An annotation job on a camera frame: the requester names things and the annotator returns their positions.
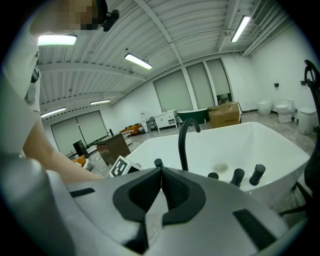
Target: freestanding bathtub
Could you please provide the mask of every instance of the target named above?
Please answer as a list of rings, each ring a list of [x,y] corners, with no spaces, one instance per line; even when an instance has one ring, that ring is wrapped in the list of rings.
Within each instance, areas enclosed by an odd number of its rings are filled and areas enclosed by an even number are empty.
[[[200,125],[203,124],[205,122],[205,119],[208,118],[208,109],[203,108],[198,110],[179,111],[177,112],[177,115],[181,118],[183,122],[189,118],[193,118]]]
[[[162,159],[164,166],[181,169],[178,151],[179,135],[151,138],[133,151],[127,159],[143,169],[154,167]],[[256,122],[189,132],[186,135],[189,171],[207,177],[216,172],[219,180],[229,183],[234,170],[245,171],[240,189],[273,207],[297,182],[309,156],[293,142],[274,130]],[[227,164],[224,171],[216,166]],[[258,185],[249,183],[257,164],[266,170]]]

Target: black faucet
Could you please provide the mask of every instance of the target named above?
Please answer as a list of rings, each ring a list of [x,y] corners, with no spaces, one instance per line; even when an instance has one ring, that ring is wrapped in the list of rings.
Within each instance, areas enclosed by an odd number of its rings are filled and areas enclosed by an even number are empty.
[[[179,156],[180,156],[182,170],[187,172],[189,170],[188,170],[188,161],[187,161],[187,155],[186,155],[186,135],[190,125],[193,125],[195,127],[195,130],[197,133],[200,133],[201,131],[198,122],[193,118],[189,118],[185,120],[180,129],[179,142],[178,142]]]

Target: ceiling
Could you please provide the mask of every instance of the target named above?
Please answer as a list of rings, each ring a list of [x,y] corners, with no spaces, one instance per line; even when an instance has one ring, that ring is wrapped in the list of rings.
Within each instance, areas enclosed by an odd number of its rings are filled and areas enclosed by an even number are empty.
[[[94,108],[90,102],[101,99],[114,104],[174,66],[223,52],[245,52],[283,12],[271,0],[107,0],[107,4],[109,10],[120,12],[109,32],[77,31],[75,45],[39,46],[42,114],[60,107],[66,111],[57,116]],[[252,19],[239,40],[231,43],[243,15]],[[125,60],[127,53],[153,68]]]

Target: brown box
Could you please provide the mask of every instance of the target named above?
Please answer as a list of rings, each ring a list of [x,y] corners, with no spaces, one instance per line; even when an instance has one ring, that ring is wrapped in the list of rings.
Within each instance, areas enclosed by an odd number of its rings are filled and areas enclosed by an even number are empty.
[[[212,128],[239,124],[238,102],[226,102],[219,106],[209,107],[209,118]]]

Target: ceiling light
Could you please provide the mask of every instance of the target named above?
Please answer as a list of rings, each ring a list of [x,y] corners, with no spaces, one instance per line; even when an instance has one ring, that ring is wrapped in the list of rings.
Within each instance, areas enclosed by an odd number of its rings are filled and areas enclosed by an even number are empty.
[[[50,45],[73,46],[76,40],[77,40],[77,36],[75,34],[65,34],[65,35],[47,34],[47,35],[41,35],[38,38],[38,46],[50,46]]]
[[[240,37],[241,33],[244,31],[249,21],[250,21],[250,17],[248,16],[242,17],[239,26],[237,27],[233,37],[231,38],[232,43],[235,43],[238,40],[238,38]]]
[[[128,53],[126,56],[124,56],[124,58],[128,61],[131,61],[135,64],[140,65],[141,67],[144,67],[147,70],[152,69],[152,66],[149,65],[148,63],[146,63],[144,60],[139,59],[138,57],[132,55],[131,53]]]
[[[42,114],[42,115],[41,115],[41,118],[44,118],[44,117],[53,115],[53,114],[55,114],[55,113],[58,113],[58,112],[61,112],[61,111],[64,111],[64,110],[66,110],[65,107],[56,109],[56,110],[54,110],[54,111],[50,111],[50,112],[48,112],[48,113]]]
[[[110,99],[93,101],[93,102],[90,103],[90,105],[95,105],[95,104],[100,104],[100,103],[108,103],[108,102],[110,102]]]

